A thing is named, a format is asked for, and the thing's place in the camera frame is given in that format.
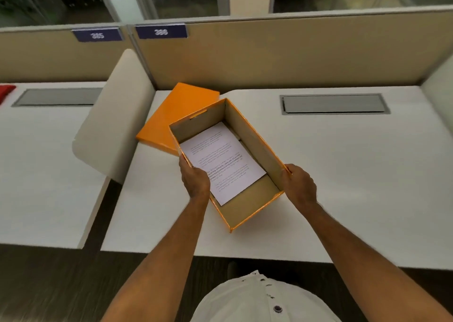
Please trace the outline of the white printed paper sheet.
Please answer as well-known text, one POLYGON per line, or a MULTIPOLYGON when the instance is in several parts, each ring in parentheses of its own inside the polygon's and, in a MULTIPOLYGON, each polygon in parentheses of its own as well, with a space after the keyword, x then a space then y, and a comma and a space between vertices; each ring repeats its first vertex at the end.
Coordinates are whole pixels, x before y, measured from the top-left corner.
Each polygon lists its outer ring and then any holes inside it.
POLYGON ((211 193, 223 206, 266 172, 223 123, 180 144, 190 163, 208 175, 211 193))

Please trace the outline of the red object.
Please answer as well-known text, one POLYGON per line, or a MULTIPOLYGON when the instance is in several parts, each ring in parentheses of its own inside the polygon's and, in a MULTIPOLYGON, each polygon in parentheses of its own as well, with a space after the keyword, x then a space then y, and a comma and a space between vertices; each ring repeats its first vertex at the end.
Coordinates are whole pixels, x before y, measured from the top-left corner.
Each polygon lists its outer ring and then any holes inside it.
POLYGON ((13 84, 0 84, 0 105, 3 104, 6 97, 16 89, 16 85, 13 84))

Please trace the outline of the person's right forearm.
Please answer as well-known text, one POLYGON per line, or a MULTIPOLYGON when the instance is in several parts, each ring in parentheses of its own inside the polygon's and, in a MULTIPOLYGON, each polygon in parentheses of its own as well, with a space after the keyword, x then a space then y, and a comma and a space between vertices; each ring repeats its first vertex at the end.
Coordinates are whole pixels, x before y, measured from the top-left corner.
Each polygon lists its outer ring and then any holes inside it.
POLYGON ((329 215, 320 204, 295 204, 330 256, 368 322, 453 322, 438 301, 329 215))

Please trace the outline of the orange cardboard box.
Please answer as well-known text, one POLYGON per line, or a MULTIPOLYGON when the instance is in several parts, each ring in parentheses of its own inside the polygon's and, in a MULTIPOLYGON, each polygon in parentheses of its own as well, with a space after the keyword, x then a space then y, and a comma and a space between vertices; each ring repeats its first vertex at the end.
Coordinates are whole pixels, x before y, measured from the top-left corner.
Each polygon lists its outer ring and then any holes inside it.
POLYGON ((228 98, 169 131, 179 155, 207 173, 210 201, 230 233, 284 194, 281 174, 290 171, 228 98))

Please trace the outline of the orange box lid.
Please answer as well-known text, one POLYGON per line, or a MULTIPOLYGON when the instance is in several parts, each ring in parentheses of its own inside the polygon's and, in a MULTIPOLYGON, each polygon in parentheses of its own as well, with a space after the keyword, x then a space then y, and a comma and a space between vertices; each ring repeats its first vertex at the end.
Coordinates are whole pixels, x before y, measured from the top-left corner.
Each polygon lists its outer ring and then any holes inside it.
POLYGON ((177 83, 136 135, 147 146, 178 156, 169 125, 219 100, 220 92, 177 83))

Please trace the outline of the person's left forearm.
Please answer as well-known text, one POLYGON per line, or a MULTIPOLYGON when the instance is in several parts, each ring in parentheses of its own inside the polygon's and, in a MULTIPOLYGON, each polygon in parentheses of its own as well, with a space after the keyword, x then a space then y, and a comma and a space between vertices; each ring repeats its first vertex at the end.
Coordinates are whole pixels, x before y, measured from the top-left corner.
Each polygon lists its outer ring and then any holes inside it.
POLYGON ((181 215, 127 279, 101 322, 174 322, 208 204, 190 198, 181 215))

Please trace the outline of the white curved desk divider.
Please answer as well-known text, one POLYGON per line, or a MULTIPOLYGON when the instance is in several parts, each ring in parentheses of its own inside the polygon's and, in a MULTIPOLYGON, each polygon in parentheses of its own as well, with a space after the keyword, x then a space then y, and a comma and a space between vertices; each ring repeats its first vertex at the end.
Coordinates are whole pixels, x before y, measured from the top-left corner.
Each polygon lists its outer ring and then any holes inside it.
POLYGON ((421 89, 453 136, 453 53, 430 74, 421 89))
POLYGON ((125 50, 72 142, 75 157, 123 184, 155 92, 137 53, 125 50))

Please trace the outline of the person's white shirt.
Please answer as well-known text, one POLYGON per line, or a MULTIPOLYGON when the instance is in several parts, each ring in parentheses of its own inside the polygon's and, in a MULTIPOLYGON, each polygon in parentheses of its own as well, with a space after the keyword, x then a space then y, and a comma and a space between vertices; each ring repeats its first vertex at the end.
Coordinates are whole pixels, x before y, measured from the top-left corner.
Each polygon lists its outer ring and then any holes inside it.
POLYGON ((254 271, 215 287, 190 322, 341 322, 319 297, 254 271))

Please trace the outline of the person's left hand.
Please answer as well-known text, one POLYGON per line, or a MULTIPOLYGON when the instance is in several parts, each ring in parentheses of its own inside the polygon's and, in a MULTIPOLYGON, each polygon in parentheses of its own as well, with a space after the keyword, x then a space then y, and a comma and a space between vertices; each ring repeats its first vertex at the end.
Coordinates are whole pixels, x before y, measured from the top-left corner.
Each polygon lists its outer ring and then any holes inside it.
POLYGON ((190 200, 207 203, 210 197, 210 180, 205 171, 192 167, 189 177, 182 177, 182 182, 190 200))

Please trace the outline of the person's right hand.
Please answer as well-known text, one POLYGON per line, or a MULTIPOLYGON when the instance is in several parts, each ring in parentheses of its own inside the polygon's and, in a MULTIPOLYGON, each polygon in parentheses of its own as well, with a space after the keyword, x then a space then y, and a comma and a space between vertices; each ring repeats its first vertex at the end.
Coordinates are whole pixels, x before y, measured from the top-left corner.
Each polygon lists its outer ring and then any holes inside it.
POLYGON ((284 191, 297 210, 303 212, 318 203, 317 186, 308 172, 301 168, 298 181, 284 182, 284 191))

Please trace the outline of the blue number plate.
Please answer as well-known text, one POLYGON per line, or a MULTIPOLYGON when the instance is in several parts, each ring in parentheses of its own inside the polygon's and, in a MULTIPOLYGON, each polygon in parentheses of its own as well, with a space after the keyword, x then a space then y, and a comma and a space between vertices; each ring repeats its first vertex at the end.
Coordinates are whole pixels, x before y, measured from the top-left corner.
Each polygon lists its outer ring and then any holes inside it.
POLYGON ((71 30, 78 42, 121 42, 124 36, 119 27, 75 28, 71 30))
POLYGON ((188 30, 185 23, 136 25, 135 31, 139 39, 171 39, 188 38, 188 30))

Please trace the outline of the beige partition panel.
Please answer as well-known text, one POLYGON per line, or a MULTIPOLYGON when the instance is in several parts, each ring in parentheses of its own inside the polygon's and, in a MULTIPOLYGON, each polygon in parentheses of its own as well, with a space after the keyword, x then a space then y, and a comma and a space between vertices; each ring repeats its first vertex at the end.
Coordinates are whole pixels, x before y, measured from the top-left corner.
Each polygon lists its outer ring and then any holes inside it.
POLYGON ((0 84, 106 81, 122 53, 141 53, 129 25, 94 23, 0 28, 0 84), (75 28, 119 27, 121 42, 81 43, 75 28))
POLYGON ((417 85, 453 53, 453 5, 149 21, 188 38, 136 38, 157 89, 417 85))

